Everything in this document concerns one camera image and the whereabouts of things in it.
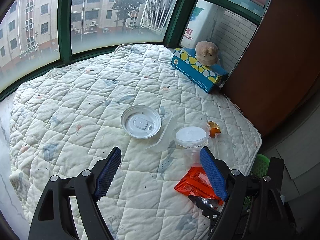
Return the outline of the clear small plastic tray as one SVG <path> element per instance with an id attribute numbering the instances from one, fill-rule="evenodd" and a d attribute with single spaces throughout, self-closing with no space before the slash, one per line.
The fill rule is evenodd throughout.
<path id="1" fill-rule="evenodd" d="M 218 159 L 223 160 L 230 169 L 237 167 L 238 162 L 234 154 L 231 136 L 228 134 L 215 134 L 215 146 Z"/>

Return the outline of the orange snack wrapper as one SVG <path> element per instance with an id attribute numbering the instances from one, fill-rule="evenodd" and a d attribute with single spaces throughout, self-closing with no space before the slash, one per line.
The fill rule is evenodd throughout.
<path id="1" fill-rule="evenodd" d="M 215 194 L 202 166 L 192 166 L 174 189 L 187 197 L 192 195 L 203 199 L 212 199 L 217 202 L 219 206 L 224 203 L 224 201 Z"/>

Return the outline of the clear rectangular plastic container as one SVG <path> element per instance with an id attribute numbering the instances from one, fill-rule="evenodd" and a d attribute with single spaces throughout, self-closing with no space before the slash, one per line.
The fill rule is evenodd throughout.
<path id="1" fill-rule="evenodd" d="M 159 132 L 148 140 L 146 152 L 163 152 L 173 141 L 173 133 L 177 128 L 177 121 L 172 114 L 162 120 Z"/>

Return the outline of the white round plastic lid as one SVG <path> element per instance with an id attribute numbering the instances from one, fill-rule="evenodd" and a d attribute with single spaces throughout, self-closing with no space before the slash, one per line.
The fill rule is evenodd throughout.
<path id="1" fill-rule="evenodd" d="M 160 115 L 151 107 L 135 105 L 121 115 L 123 130 L 133 138 L 149 139 L 156 135 L 162 125 Z"/>

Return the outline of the clear cup with white lid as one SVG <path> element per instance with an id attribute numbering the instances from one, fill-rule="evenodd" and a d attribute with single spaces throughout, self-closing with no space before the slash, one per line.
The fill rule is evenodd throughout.
<path id="1" fill-rule="evenodd" d="M 183 159 L 186 166 L 201 166 L 200 151 L 208 145 L 210 126 L 203 121 L 179 124 L 173 131 L 176 145 L 183 148 Z"/>

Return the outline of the green plastic basket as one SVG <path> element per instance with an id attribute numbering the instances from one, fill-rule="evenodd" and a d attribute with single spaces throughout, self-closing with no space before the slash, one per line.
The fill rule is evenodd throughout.
<path id="1" fill-rule="evenodd" d="M 267 174 L 270 160 L 268 157 L 257 154 L 255 161 L 247 177 L 246 196 L 244 200 L 243 210 L 245 213 L 249 213 L 251 208 L 260 202 L 262 188 L 263 188 L 263 177 Z"/>

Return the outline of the white quilted mattress pad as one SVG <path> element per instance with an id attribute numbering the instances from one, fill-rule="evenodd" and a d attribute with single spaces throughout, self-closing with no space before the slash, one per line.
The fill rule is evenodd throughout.
<path id="1" fill-rule="evenodd" d="M 121 150 L 121 164 L 98 206 L 116 239 L 207 239 L 209 219 L 175 191 L 187 173 L 173 140 L 152 152 L 121 126 L 123 111 L 146 105 L 179 124 L 212 121 L 232 139 L 234 168 L 248 174 L 262 139 L 226 97 L 208 94 L 171 65 L 164 46 L 130 44 L 55 68 L 18 88 L 10 120 L 10 181 L 31 222 L 49 178 L 77 176 Z"/>

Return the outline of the brown wooden wardrobe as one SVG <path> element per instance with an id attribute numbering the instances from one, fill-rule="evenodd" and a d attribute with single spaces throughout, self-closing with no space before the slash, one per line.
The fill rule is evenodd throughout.
<path id="1" fill-rule="evenodd" d="M 319 0 L 271 0 L 222 92 L 266 135 L 318 76 Z"/>

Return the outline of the beige plush toy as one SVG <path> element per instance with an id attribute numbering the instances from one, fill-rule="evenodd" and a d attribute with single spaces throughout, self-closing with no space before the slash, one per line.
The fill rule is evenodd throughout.
<path id="1" fill-rule="evenodd" d="M 198 42 L 195 46 L 195 57 L 202 65 L 215 65 L 218 58 L 219 49 L 216 44 L 208 41 Z"/>

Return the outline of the green window frame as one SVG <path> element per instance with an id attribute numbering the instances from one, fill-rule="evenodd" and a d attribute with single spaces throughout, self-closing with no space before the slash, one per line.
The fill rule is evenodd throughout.
<path id="1" fill-rule="evenodd" d="M 1 14 L 1 98 L 120 44 L 194 45 L 214 35 L 225 11 L 250 27 L 266 9 L 250 0 L 8 0 Z"/>

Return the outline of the orange peel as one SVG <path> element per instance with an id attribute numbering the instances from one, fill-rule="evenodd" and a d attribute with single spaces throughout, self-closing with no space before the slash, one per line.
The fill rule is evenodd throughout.
<path id="1" fill-rule="evenodd" d="M 213 121 L 209 121 L 208 125 L 210 127 L 210 135 L 209 136 L 211 138 L 214 138 L 216 136 L 216 134 L 221 133 L 220 126 L 217 123 L 215 123 Z"/>

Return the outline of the blue yellow tissue box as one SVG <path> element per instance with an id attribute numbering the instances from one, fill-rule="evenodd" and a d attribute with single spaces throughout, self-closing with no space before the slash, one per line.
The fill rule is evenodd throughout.
<path id="1" fill-rule="evenodd" d="M 187 76 L 206 93 L 227 80 L 229 74 L 220 65 L 202 65 L 195 57 L 195 49 L 175 48 L 171 65 Z"/>

